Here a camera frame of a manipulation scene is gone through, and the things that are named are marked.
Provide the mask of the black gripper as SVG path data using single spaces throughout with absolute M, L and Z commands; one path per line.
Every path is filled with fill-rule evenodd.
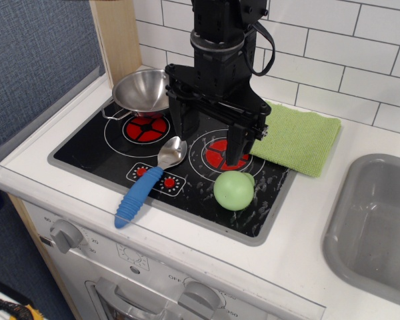
M 199 128 L 204 113 L 228 128 L 226 162 L 238 164 L 249 153 L 253 139 L 263 139 L 265 118 L 271 108 L 250 86 L 256 49 L 255 39 L 234 43 L 191 41 L 195 62 L 192 67 L 169 64 L 167 96 L 175 133 L 190 138 Z

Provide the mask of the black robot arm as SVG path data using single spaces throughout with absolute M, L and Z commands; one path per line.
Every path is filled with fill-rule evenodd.
M 193 1 L 190 34 L 194 66 L 169 64 L 167 96 L 177 136 L 188 139 L 204 113 L 228 126 L 225 159 L 236 165 L 256 140 L 267 134 L 270 106 L 256 94 L 250 80 L 266 75 L 253 68 L 257 35 L 275 42 L 259 20 L 268 14 L 266 1 Z

